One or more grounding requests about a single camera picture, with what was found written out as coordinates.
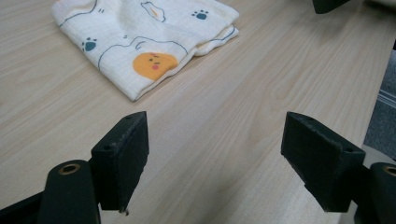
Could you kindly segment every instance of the folded cloth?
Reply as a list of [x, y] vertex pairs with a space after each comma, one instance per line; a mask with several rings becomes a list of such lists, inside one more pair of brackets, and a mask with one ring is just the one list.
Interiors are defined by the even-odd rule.
[[135, 101], [192, 56], [238, 35], [238, 13], [215, 0], [60, 0], [61, 30]]

